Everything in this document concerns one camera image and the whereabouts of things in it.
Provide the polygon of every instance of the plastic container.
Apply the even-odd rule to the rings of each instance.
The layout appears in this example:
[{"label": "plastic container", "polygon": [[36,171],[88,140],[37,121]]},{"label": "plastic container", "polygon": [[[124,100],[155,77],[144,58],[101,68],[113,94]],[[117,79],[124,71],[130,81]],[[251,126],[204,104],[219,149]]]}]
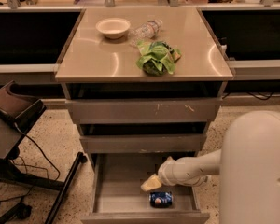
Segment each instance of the plastic container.
[{"label": "plastic container", "polygon": [[136,46],[139,40],[151,39],[159,33],[162,20],[153,20],[129,32],[130,44]]}]

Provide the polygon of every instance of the floor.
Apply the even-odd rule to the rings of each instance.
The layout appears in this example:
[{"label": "floor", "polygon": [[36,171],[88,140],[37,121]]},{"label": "floor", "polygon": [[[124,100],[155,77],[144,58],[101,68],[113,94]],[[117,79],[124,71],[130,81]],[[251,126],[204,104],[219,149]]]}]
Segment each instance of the floor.
[{"label": "floor", "polygon": [[[216,120],[212,122],[207,134],[207,140],[201,154],[209,153],[221,148],[224,133],[230,124],[242,114],[253,110],[274,110],[280,111],[280,98],[270,101],[259,101],[255,98],[232,100],[223,103],[219,109]],[[77,127],[70,120],[65,109],[48,109],[40,118],[29,135],[42,147],[48,158],[60,169],[59,180],[64,180],[71,167],[76,154],[83,151],[78,140]],[[40,154],[35,145],[28,139],[24,139],[20,145],[21,158],[17,158],[15,163],[44,167],[48,169],[49,178],[56,178],[57,172],[48,164]],[[45,169],[27,167],[27,172],[46,176]],[[66,195],[66,199],[55,218],[56,224],[78,224],[80,218],[89,213],[91,186],[93,181],[93,171],[89,162],[82,164],[77,171],[74,182]],[[0,183],[0,200],[21,196],[29,191],[29,187],[13,186]],[[210,219],[206,224],[218,224],[219,220],[219,177],[212,176],[212,180],[202,187],[195,188],[198,202],[202,212],[210,214]],[[50,208],[56,198],[56,191],[41,188],[33,188],[29,195],[24,198],[24,202],[33,207],[32,214],[25,220],[14,218],[10,223],[44,223]],[[0,216],[9,208],[15,205],[19,199],[1,203]]]}]

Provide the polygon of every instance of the blue can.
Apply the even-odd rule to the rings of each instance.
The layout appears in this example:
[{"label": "blue can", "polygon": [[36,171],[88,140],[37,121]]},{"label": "blue can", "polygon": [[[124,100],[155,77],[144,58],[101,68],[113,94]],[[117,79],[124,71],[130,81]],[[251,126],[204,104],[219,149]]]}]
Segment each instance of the blue can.
[{"label": "blue can", "polygon": [[170,192],[150,192],[149,202],[153,207],[169,207],[172,205],[173,196]]}]

